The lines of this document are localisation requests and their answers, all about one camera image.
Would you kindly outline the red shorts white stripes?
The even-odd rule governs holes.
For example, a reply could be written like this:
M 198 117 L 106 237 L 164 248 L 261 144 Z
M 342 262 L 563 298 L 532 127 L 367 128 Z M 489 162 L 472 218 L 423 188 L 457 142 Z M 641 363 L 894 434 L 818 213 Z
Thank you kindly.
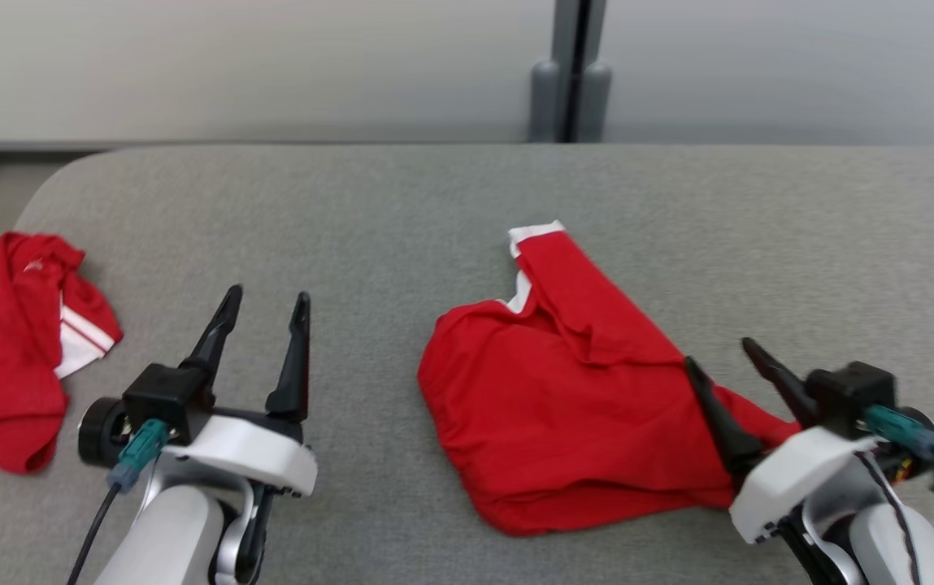
M 417 374 L 483 521 L 526 537 L 729 507 L 730 475 L 671 338 L 563 223 L 508 236 L 515 295 L 438 318 Z

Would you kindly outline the red jersey white sleeves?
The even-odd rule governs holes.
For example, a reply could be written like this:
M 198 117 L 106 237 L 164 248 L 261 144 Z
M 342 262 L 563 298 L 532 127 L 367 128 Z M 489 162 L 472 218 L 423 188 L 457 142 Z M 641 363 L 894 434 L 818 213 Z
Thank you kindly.
M 55 453 L 62 381 L 121 341 L 105 296 L 80 274 L 86 254 L 61 236 L 0 236 L 0 470 L 34 475 Z

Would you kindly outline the grey partition post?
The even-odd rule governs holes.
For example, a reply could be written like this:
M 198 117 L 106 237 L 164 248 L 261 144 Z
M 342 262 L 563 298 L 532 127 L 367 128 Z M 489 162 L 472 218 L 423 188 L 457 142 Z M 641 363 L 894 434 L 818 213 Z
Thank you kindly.
M 531 69 L 531 143 L 601 143 L 613 79 L 600 60 L 608 0 L 555 0 L 550 56 Z

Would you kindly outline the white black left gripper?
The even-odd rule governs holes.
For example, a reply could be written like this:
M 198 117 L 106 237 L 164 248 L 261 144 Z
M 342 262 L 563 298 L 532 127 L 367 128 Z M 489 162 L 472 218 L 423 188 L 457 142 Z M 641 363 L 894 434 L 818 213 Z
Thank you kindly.
M 243 285 L 228 288 L 192 353 L 183 360 L 183 369 L 201 371 L 208 383 L 214 381 L 226 340 L 235 330 L 242 297 Z M 303 423 L 310 396 L 311 296 L 306 290 L 297 295 L 288 330 L 280 378 L 265 408 L 271 418 Z M 319 474 L 314 453 L 295 437 L 266 428 L 266 421 L 265 416 L 243 412 L 213 414 L 188 447 L 168 441 L 161 455 L 140 474 L 138 482 L 144 483 L 145 496 L 156 497 L 178 485 L 313 495 Z M 124 403 L 117 397 L 102 397 L 80 421 L 81 461 L 110 471 L 135 432 Z

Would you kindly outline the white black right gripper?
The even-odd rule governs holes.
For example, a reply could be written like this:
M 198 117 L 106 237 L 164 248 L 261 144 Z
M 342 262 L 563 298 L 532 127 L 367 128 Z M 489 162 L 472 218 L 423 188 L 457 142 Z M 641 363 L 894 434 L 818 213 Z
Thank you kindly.
M 807 509 L 808 521 L 816 527 L 886 505 L 896 496 L 873 452 L 891 447 L 901 459 L 909 459 L 906 453 L 870 432 L 859 440 L 846 440 L 817 426 L 819 405 L 808 395 L 804 381 L 754 338 L 741 338 L 741 347 L 757 373 L 782 397 L 795 422 L 810 428 L 763 459 L 758 437 L 743 429 L 724 407 L 700 363 L 685 357 L 684 369 L 720 462 L 731 480 L 744 480 L 729 511 L 745 542 L 770 540 L 796 508 Z M 859 422 L 859 428 L 868 431 L 865 421 Z

